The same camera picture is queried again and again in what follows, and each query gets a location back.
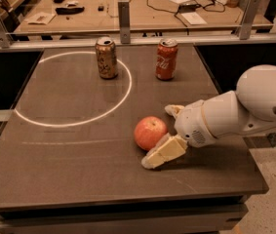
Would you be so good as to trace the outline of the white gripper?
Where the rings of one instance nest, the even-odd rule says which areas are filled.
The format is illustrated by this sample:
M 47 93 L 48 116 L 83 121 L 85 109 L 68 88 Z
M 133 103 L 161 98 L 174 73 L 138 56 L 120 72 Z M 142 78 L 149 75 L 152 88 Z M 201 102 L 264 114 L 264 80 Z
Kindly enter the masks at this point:
M 200 148 L 216 142 L 206 125 L 203 104 L 202 100 L 198 100 L 186 106 L 169 104 L 165 107 L 166 113 L 176 119 L 178 135 L 165 134 L 141 160 L 144 168 L 155 169 L 184 155 L 187 143 Z

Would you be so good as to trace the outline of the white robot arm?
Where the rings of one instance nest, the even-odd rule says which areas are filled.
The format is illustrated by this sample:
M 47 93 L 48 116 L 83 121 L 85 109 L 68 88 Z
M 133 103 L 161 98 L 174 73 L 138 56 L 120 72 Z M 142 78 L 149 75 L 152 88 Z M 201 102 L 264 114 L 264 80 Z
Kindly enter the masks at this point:
M 149 170 L 182 156 L 189 146 L 276 131 L 276 66 L 254 66 L 241 75 L 234 91 L 186 106 L 169 104 L 165 111 L 175 118 L 177 133 L 161 137 L 141 160 Z

